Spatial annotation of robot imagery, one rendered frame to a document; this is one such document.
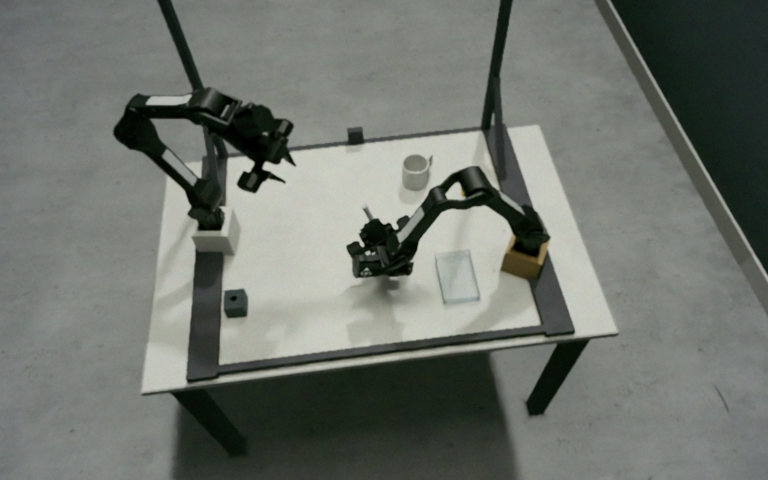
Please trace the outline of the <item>grey cup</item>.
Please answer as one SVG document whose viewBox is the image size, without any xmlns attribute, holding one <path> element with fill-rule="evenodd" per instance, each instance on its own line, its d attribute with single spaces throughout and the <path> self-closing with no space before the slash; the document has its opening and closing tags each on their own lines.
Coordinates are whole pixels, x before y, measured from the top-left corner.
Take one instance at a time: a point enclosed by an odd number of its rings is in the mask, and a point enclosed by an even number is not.
<svg viewBox="0 0 768 480">
<path fill-rule="evenodd" d="M 427 159 L 429 159 L 428 162 Z M 427 164 L 428 168 L 426 168 Z M 403 165 L 405 168 L 403 168 Z M 432 165 L 433 153 L 431 152 L 425 156 L 417 153 L 407 155 L 402 161 L 402 184 L 404 187 L 411 191 L 424 189 L 428 183 L 429 167 Z M 423 170 L 424 172 L 421 172 Z"/>
</svg>

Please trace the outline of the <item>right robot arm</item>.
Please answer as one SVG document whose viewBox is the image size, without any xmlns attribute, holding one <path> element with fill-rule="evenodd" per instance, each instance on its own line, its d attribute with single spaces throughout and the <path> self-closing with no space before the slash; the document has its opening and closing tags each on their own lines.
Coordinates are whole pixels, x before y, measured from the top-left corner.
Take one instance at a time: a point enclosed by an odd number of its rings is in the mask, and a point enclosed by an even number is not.
<svg viewBox="0 0 768 480">
<path fill-rule="evenodd" d="M 209 136 L 217 134 L 234 148 L 241 147 L 248 138 L 256 136 L 257 143 L 248 148 L 253 158 L 260 163 L 266 161 L 279 165 L 287 152 L 284 145 L 287 140 L 282 132 L 273 128 L 271 110 L 253 102 L 240 107 L 242 103 L 235 96 L 211 87 L 197 89 L 187 95 L 136 94 L 113 129 L 118 142 L 130 150 L 143 152 L 185 191 L 191 205 L 187 215 L 197 220 L 198 231 L 222 230 L 225 212 L 218 205 L 223 197 L 222 188 L 213 180 L 200 179 L 185 165 L 159 139 L 150 119 L 187 119 L 194 125 L 208 127 Z M 230 106 L 221 117 L 227 105 Z M 268 131 L 271 133 L 263 134 Z"/>
</svg>

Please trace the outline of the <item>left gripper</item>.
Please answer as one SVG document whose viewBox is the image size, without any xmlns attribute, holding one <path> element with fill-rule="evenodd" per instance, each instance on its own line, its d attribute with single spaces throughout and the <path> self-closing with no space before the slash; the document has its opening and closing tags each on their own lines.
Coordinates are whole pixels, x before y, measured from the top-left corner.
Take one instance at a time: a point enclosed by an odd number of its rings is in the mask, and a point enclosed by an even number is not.
<svg viewBox="0 0 768 480">
<path fill-rule="evenodd" d="M 396 224 L 399 227 L 398 229 L 404 227 L 409 219 L 410 219 L 409 215 L 404 215 L 398 218 L 396 221 Z M 395 230 L 390 222 L 383 224 L 383 226 L 385 230 L 389 231 L 390 234 Z M 356 255 L 366 255 L 366 252 L 368 251 L 370 251 L 371 254 L 377 251 L 373 249 L 370 244 L 365 243 L 363 245 L 364 246 L 362 247 L 359 241 L 353 241 L 352 243 L 346 245 L 347 252 L 350 255 L 351 259 Z"/>
</svg>

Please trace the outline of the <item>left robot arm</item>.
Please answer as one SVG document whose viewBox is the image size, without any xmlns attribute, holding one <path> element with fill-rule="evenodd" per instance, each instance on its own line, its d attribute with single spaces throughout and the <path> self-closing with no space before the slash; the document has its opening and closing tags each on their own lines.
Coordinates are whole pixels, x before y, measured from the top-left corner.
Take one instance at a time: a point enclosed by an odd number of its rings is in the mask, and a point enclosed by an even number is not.
<svg viewBox="0 0 768 480">
<path fill-rule="evenodd" d="M 446 193 L 458 181 L 465 199 L 448 199 Z M 432 187 L 404 227 L 390 234 L 379 218 L 365 223 L 358 235 L 363 244 L 370 244 L 377 251 L 375 254 L 352 257 L 354 278 L 410 276 L 414 267 L 414 262 L 410 261 L 418 251 L 419 241 L 442 212 L 484 205 L 507 220 L 516 236 L 515 251 L 538 257 L 542 244 L 551 239 L 533 207 L 526 204 L 519 206 L 495 188 L 479 166 L 468 166 L 451 173 L 440 185 Z"/>
</svg>

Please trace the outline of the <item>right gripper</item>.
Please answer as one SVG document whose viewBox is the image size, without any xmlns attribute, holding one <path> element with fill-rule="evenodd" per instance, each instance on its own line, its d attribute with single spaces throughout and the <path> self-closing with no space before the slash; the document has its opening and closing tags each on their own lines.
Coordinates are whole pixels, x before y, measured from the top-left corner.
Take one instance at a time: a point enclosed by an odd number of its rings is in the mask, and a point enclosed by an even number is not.
<svg viewBox="0 0 768 480">
<path fill-rule="evenodd" d="M 287 119 L 281 119 L 281 118 L 274 118 L 274 119 L 275 119 L 274 129 L 279 130 L 286 137 L 288 137 L 294 128 L 294 124 Z M 236 182 L 237 187 L 243 191 L 253 193 L 253 194 L 258 192 L 262 183 L 266 182 L 267 179 L 271 179 L 271 180 L 275 179 L 274 181 L 278 181 L 285 184 L 287 183 L 285 180 L 273 174 L 271 171 L 264 170 L 263 166 L 265 163 L 264 164 L 260 163 L 253 158 L 251 153 L 248 151 L 248 148 L 250 147 L 250 145 L 255 146 L 257 141 L 258 139 L 256 137 L 248 138 L 248 140 L 241 147 L 236 148 L 239 152 L 241 152 L 247 158 L 249 157 L 250 158 L 250 159 L 248 158 L 249 160 L 254 162 L 254 165 L 251 168 L 250 172 L 248 171 L 242 172 L 242 174 L 240 175 L 239 179 Z M 283 159 L 289 164 L 291 164 L 292 166 L 296 167 L 296 164 L 292 156 L 290 155 L 289 150 L 284 155 Z"/>
</svg>

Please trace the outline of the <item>grey metal peg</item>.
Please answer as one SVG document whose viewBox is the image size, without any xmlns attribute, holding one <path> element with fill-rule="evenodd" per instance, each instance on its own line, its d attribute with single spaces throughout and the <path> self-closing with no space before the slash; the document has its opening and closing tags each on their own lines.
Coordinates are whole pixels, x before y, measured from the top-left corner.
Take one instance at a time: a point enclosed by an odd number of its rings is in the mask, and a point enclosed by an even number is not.
<svg viewBox="0 0 768 480">
<path fill-rule="evenodd" d="M 366 204 L 362 205 L 362 209 L 363 209 L 363 211 L 364 211 L 364 213 L 367 216 L 369 221 L 374 219 L 372 213 L 370 212 L 370 210 L 369 210 L 369 208 L 368 208 L 368 206 Z"/>
</svg>

